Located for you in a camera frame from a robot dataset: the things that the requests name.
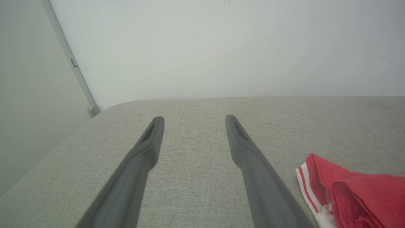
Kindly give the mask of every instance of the metal frame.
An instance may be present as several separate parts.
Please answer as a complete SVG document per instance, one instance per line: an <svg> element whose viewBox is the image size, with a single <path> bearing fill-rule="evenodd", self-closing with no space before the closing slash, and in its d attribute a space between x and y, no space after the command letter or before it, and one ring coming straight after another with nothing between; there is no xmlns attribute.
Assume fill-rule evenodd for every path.
<svg viewBox="0 0 405 228"><path fill-rule="evenodd" d="M42 5L44 6L45 12L48 15L48 18L52 24L53 30L56 33L56 36L59 40L60 45L62 46L63 52L66 55L66 58L72 67L73 72L76 75L77 80L79 81L79 84L84 92L84 95L86 96L87 100L89 101L89 112L92 117L95 117L97 114L100 113L99 108L97 107L96 103L94 102L94 99L90 93L89 88L86 85L86 82L83 79L83 76L80 72L79 67L77 66L77 63L75 61L75 58L73 57L72 51L69 48L69 45L65 39L65 36L63 35L63 32L59 26L58 20L56 19L55 13L53 12L51 3L49 0L41 0Z"/></svg>

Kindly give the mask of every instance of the red garment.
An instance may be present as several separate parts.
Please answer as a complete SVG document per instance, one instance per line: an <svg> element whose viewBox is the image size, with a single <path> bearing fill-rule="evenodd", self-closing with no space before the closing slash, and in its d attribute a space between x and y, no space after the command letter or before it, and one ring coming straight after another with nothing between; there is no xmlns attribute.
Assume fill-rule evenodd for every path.
<svg viewBox="0 0 405 228"><path fill-rule="evenodd" d="M405 227L405 177L351 172L315 154L296 172L315 217L329 205L338 228Z"/></svg>

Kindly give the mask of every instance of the white stripe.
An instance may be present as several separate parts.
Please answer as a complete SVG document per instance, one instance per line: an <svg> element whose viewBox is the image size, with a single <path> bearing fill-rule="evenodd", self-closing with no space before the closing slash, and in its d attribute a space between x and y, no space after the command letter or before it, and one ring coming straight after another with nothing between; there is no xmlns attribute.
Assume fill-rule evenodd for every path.
<svg viewBox="0 0 405 228"><path fill-rule="evenodd" d="M304 184L303 184L303 180L302 180L302 178L301 178L300 170L299 170L299 169L296 169L296 170L295 170L295 173L297 174L298 183L300 184L300 189L301 189L301 193L302 193L302 195L303 195L303 197L304 197L304 200L305 200L305 202L307 202L308 207L309 207L309 209L311 209L312 213L313 213L314 215L316 215L317 213L316 213L315 209L313 208L312 203L309 201L309 199L308 199L308 197L307 197L307 194L305 193Z"/></svg>
<svg viewBox="0 0 405 228"><path fill-rule="evenodd" d="M303 170L305 186L307 187L309 197L311 198L312 202L315 204L318 211L321 211L322 205L318 201L318 199L315 197L315 194L313 193L311 185L309 183L309 171L308 171L308 166L307 166L306 162L301 166L301 169Z"/></svg>

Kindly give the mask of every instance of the white and red striped trim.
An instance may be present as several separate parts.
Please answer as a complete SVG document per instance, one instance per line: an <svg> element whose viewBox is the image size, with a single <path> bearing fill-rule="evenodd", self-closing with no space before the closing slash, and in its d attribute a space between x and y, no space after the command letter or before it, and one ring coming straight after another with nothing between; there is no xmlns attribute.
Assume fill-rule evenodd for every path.
<svg viewBox="0 0 405 228"><path fill-rule="evenodd" d="M295 173L297 174L298 182L301 188L301 193L305 201L307 202L312 213L314 215L317 215L321 211L322 205L315 197L315 194L311 189L311 185L309 184L309 172L307 163L304 163L302 166L298 167L298 169L295 170Z"/></svg>

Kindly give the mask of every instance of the white wall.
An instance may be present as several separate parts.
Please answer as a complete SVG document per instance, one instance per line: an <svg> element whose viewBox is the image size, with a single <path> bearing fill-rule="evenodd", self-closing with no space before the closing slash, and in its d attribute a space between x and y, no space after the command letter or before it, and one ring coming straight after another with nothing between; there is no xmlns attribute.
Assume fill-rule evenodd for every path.
<svg viewBox="0 0 405 228"><path fill-rule="evenodd" d="M40 0L0 1L0 197L90 119Z"/></svg>
<svg viewBox="0 0 405 228"><path fill-rule="evenodd" d="M405 95L403 0L51 0L101 109L140 99Z"/></svg>

